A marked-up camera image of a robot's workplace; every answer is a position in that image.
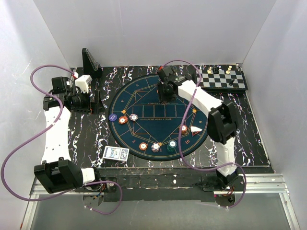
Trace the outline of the purple small blind button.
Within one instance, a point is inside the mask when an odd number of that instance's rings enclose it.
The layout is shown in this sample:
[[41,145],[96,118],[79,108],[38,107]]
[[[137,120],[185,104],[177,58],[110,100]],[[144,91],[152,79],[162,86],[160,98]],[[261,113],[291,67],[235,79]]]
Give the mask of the purple small blind button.
[[117,116],[116,114],[110,114],[110,115],[108,116],[108,119],[109,119],[109,121],[111,121],[111,122],[116,121],[117,118],[118,118],[118,116]]

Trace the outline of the orange chips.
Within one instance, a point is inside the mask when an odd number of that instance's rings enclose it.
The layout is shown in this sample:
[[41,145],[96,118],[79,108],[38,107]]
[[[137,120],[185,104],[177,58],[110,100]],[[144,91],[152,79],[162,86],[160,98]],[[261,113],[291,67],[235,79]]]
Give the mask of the orange chips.
[[118,122],[120,124],[124,124],[128,121],[128,118],[126,116],[121,116],[119,119],[118,119]]
[[181,127],[181,133],[186,134],[188,132],[188,127],[186,125],[182,125]]

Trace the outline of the blue white chips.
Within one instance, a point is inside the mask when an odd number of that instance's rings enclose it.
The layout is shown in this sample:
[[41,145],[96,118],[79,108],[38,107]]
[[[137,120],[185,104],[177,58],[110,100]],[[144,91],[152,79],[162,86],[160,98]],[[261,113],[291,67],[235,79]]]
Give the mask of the blue white chips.
[[138,119],[138,116],[136,114],[130,114],[129,118],[131,121],[136,121]]

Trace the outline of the blue white poker chip stack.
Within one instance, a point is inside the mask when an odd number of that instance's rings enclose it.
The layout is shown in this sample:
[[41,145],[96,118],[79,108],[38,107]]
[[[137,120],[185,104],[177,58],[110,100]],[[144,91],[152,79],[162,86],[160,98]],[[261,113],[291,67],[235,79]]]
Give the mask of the blue white poker chip stack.
[[152,152],[156,153],[156,152],[159,151],[159,149],[160,149],[160,144],[159,143],[155,142],[155,143],[152,144],[152,146],[151,146]]

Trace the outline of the orange poker chip stack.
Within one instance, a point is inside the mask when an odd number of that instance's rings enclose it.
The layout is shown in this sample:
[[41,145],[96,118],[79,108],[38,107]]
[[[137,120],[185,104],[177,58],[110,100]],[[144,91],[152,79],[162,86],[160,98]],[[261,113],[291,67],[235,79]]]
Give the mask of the orange poker chip stack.
[[139,149],[140,150],[146,150],[147,149],[147,143],[145,143],[145,142],[140,143],[139,144]]

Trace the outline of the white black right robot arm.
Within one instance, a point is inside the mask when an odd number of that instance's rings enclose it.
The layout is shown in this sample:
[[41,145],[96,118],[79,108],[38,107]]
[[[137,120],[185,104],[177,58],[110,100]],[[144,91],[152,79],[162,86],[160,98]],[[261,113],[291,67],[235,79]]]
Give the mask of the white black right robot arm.
[[238,176],[234,150],[238,121],[234,104],[214,98],[191,77],[176,75],[170,66],[160,67],[157,74],[160,78],[157,84],[160,102],[168,103],[179,96],[196,106],[207,117],[207,134],[217,150],[217,184],[222,190],[230,189]]

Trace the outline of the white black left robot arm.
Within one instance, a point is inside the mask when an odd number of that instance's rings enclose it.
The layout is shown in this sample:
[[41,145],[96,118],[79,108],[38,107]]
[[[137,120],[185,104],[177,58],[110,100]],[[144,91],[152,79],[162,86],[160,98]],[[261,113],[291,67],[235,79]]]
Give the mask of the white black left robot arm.
[[82,75],[76,80],[67,77],[52,78],[52,90],[43,99],[46,118],[45,151],[40,165],[34,167],[39,182],[50,194],[86,185],[96,192],[102,186],[98,171],[93,168],[80,168],[70,157],[68,148],[68,127],[72,112],[83,115],[97,115],[104,111],[100,91],[94,91],[90,100],[90,75]]

